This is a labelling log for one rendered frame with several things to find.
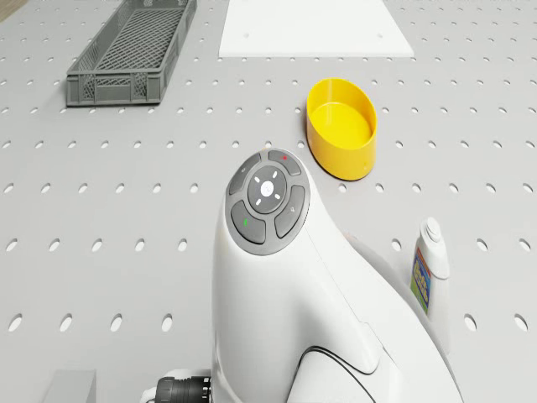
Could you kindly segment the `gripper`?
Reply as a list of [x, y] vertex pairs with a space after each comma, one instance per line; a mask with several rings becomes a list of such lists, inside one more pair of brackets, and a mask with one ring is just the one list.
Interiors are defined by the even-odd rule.
[[142, 393], [141, 403], [213, 403], [211, 371], [173, 369]]

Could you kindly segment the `grey cube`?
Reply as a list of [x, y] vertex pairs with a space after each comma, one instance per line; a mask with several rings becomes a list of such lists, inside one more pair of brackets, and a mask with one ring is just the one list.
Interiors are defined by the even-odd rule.
[[56, 370], [42, 403], [96, 403], [96, 371]]

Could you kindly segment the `white bottle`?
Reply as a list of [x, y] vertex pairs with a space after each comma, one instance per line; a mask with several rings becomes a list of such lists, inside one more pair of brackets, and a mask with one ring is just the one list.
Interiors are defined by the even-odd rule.
[[427, 217], [414, 249], [410, 289], [428, 317], [445, 353], [450, 352], [450, 265], [440, 224]]

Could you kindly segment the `yellow bowl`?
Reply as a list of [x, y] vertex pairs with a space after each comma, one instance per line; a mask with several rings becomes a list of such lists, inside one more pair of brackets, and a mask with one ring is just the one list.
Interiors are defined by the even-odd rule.
[[345, 181], [368, 175], [376, 162], [377, 114], [354, 83], [318, 81], [306, 100], [306, 137], [311, 153], [329, 174]]

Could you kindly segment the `dark grey basket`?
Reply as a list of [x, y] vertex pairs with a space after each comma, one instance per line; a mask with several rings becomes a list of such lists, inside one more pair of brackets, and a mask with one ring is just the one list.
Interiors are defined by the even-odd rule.
[[123, 0], [67, 71], [66, 105], [159, 104], [197, 0]]

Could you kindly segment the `white board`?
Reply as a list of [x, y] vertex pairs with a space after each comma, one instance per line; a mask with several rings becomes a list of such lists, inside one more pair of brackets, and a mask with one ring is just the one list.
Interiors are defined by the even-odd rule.
[[230, 0], [221, 57], [412, 57], [383, 0]]

